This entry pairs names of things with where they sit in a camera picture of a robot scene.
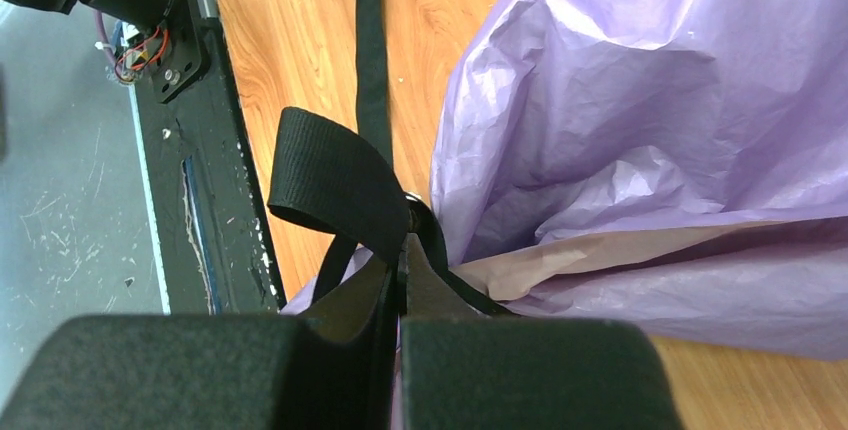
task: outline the wood grain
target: wood grain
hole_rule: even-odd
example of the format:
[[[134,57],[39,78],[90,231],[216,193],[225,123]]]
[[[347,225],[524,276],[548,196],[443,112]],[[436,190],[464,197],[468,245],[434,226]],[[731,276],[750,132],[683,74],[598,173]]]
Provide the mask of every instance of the wood grain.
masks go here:
[[[395,167],[427,196],[448,76],[495,0],[386,0]],[[354,0],[218,0],[256,168],[267,197],[280,111],[356,127]],[[270,218],[286,294],[329,237]],[[848,428],[848,362],[823,363],[655,339],[690,429]]]

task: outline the screw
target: screw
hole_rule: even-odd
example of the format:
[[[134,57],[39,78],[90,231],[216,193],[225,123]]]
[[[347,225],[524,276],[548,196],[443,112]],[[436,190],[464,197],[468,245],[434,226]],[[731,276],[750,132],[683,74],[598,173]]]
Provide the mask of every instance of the screw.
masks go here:
[[[165,80],[171,85],[176,85],[180,81],[180,72],[171,70],[170,68],[165,70]]]

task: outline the purple plastic bag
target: purple plastic bag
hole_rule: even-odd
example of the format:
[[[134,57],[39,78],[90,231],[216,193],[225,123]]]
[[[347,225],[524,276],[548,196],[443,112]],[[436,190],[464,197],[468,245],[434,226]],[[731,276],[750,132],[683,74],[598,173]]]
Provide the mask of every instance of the purple plastic bag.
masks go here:
[[[528,315],[848,357],[845,2],[499,0],[433,154],[457,273]],[[552,245],[683,229],[706,236],[549,278],[573,273]]]

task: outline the black webbing strap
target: black webbing strap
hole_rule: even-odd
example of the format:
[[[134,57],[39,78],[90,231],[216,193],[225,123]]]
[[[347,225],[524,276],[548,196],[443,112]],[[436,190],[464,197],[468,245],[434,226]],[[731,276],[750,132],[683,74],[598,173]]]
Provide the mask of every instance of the black webbing strap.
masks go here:
[[[463,300],[488,315],[512,315],[448,269],[438,221],[423,202],[407,201],[392,171],[382,0],[356,0],[356,41],[359,135],[298,108],[283,110],[277,133],[271,213],[336,235],[321,264],[312,303],[341,283],[358,244],[396,271],[406,233],[412,231],[435,273]]]
[[[392,165],[383,0],[356,0],[356,78],[359,134]]]

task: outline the gray floor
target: gray floor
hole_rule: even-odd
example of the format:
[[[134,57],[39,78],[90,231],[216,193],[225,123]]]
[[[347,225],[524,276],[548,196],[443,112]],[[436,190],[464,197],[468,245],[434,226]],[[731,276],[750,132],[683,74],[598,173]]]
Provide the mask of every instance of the gray floor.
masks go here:
[[[87,8],[0,2],[0,407],[67,319],[163,311],[130,96],[95,35]]]

